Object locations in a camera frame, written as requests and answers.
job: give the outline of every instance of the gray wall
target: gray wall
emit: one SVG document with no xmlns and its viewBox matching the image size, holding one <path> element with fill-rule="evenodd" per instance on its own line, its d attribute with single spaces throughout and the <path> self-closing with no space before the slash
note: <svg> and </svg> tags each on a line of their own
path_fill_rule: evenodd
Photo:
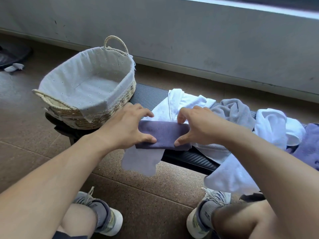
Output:
<svg viewBox="0 0 319 239">
<path fill-rule="evenodd" d="M 319 21 L 185 0 L 0 0 L 0 28 L 319 94 Z"/>
</svg>

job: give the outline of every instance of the window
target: window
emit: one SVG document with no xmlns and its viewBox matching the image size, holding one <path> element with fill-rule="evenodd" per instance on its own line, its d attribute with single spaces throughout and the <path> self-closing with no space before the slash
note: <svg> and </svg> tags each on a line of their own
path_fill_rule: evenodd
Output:
<svg viewBox="0 0 319 239">
<path fill-rule="evenodd" d="M 254 4 L 319 11 L 319 0 L 235 0 Z"/>
</svg>

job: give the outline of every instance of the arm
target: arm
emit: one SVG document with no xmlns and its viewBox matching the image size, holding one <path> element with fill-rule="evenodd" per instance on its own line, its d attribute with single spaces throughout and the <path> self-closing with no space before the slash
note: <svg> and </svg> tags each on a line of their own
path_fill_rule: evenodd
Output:
<svg viewBox="0 0 319 239">
<path fill-rule="evenodd" d="M 153 113 L 127 104 L 99 130 L 82 137 L 0 195 L 1 238 L 51 239 L 93 169 L 112 150 L 156 139 L 138 131 Z"/>
<path fill-rule="evenodd" d="M 182 108 L 178 122 L 190 132 L 176 140 L 217 143 L 229 149 L 259 186 L 281 223 L 295 238 L 318 238 L 319 173 L 250 130 L 209 109 Z"/>
</svg>

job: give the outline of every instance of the sneaker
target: sneaker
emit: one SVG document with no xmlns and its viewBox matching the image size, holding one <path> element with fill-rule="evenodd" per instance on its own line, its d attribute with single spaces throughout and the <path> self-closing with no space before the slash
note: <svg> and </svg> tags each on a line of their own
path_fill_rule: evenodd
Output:
<svg viewBox="0 0 319 239">
<path fill-rule="evenodd" d="M 231 193 L 227 192 L 220 192 L 205 188 L 202 188 L 202 190 L 206 192 L 204 198 L 201 202 L 199 202 L 197 208 L 193 209 L 193 211 L 188 215 L 186 221 L 187 230 L 189 234 L 195 239 L 204 238 L 211 230 L 211 228 L 204 225 L 199 218 L 199 211 L 202 208 L 202 205 L 205 202 L 211 200 L 222 207 L 230 203 L 231 197 Z"/>
<path fill-rule="evenodd" d="M 105 223 L 101 227 L 98 227 L 95 230 L 95 232 L 101 233 L 105 236 L 112 237 L 120 231 L 120 229 L 122 227 L 122 223 L 123 223 L 123 216 L 118 210 L 110 208 L 104 201 L 102 201 L 100 199 L 93 198 L 92 197 L 93 189 L 94 189 L 94 187 L 91 188 L 89 193 L 85 193 L 82 191 L 78 192 L 73 203 L 86 205 L 86 206 L 90 207 L 90 205 L 93 202 L 100 202 L 105 207 L 105 209 L 107 211 L 107 218 L 105 220 L 105 221 L 107 221 L 107 223 Z"/>
</svg>

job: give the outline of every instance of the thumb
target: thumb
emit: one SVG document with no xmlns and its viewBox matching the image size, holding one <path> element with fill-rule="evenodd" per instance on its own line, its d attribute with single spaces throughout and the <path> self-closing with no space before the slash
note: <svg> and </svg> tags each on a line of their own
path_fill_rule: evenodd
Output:
<svg viewBox="0 0 319 239">
<path fill-rule="evenodd" d="M 141 133 L 140 132 L 140 142 L 150 142 L 150 143 L 156 143 L 157 139 L 155 137 L 153 137 L 150 134 L 146 134 L 146 133 Z"/>
<path fill-rule="evenodd" d="M 176 139 L 176 141 L 174 142 L 174 145 L 178 147 L 180 145 L 184 145 L 189 142 L 190 142 L 190 131 L 186 133 L 185 135 L 182 135 L 178 139 Z"/>
</svg>

